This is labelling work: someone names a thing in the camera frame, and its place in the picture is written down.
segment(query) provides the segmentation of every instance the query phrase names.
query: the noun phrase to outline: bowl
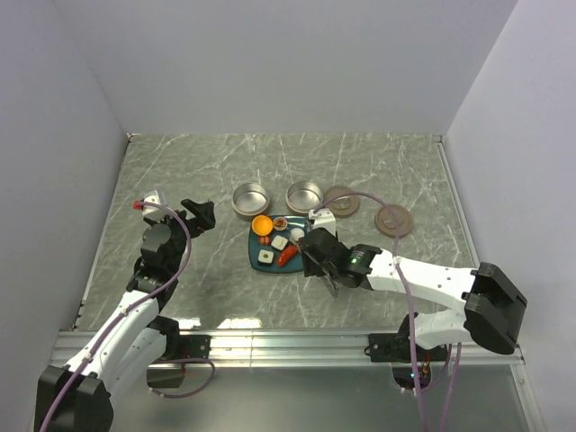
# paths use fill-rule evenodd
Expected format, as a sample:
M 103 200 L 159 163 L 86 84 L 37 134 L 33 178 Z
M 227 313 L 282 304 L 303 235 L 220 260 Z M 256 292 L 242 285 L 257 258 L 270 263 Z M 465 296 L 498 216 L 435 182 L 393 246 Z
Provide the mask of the bowl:
M 267 236 L 272 229 L 272 220 L 264 214 L 259 214 L 252 220 L 252 230 L 260 237 Z
M 262 185 L 258 183 L 244 183 L 236 188 L 232 194 L 232 208 L 236 214 L 245 220 L 251 220 L 258 214 L 268 210 L 270 197 Z
M 308 215 L 310 210 L 318 207 L 324 195 L 319 186 L 313 182 L 302 180 L 292 184 L 286 191 L 286 205 L 294 214 Z

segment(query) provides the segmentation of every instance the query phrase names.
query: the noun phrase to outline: round metal container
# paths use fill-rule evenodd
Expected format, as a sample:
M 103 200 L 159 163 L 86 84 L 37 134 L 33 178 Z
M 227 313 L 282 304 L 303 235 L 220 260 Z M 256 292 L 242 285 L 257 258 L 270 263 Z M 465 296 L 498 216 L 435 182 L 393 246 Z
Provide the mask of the round metal container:
M 324 195 L 317 184 L 302 180 L 294 183 L 286 191 L 286 204 L 292 213 L 305 216 L 318 207 Z
M 270 206 L 270 197 L 264 187 L 258 183 L 244 183 L 232 194 L 234 212 L 247 221 L 258 214 L 265 213 Z

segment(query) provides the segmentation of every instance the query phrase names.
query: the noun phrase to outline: orange bowl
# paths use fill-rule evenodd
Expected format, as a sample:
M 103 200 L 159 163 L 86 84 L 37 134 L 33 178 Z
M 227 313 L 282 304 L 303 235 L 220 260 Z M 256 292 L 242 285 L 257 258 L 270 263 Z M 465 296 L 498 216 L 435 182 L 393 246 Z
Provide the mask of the orange bowl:
M 272 220 L 264 214 L 260 214 L 252 220 L 252 230 L 260 237 L 270 234 L 273 227 Z

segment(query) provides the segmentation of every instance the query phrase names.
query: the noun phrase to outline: teal tray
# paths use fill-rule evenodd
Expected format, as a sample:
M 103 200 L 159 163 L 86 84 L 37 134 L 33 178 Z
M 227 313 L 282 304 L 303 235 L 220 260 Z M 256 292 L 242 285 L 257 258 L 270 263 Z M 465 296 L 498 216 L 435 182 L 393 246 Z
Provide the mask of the teal tray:
M 308 220 L 304 216 L 269 216 L 270 219 L 283 217 L 288 220 L 288 228 L 284 231 L 276 231 L 273 230 L 270 234 L 270 239 L 274 239 L 275 236 L 282 236 L 288 240 L 290 240 L 290 230 L 292 228 L 301 228 L 304 232 L 310 231 L 310 224 Z M 270 252 L 274 252 L 274 262 L 272 265 L 260 265 L 258 263 L 258 253 L 260 250 L 267 250 Z M 258 272 L 263 273 L 272 273 L 277 275 L 286 275 L 290 273 L 298 273 L 303 270 L 302 265 L 302 256 L 300 254 L 296 255 L 288 264 L 284 267 L 279 267 L 276 265 L 276 260 L 280 256 L 280 252 L 276 249 L 272 249 L 270 246 L 262 246 L 258 243 L 258 235 L 251 229 L 250 233 L 248 234 L 248 257 L 250 258 L 250 265 L 252 268 L 257 270 Z

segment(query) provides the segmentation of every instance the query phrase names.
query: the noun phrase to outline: gray wall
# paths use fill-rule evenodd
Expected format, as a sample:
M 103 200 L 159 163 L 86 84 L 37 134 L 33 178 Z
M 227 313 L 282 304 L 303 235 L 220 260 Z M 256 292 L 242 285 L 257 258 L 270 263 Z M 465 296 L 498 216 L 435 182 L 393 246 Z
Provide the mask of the gray wall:
M 576 409 L 573 0 L 521 0 L 447 135 L 481 258 L 528 298 L 521 345 L 551 431 Z
M 54 0 L 130 132 L 444 133 L 515 0 Z
M 51 2 L 2 2 L 0 62 L 0 419 L 12 432 L 75 316 L 126 136 Z

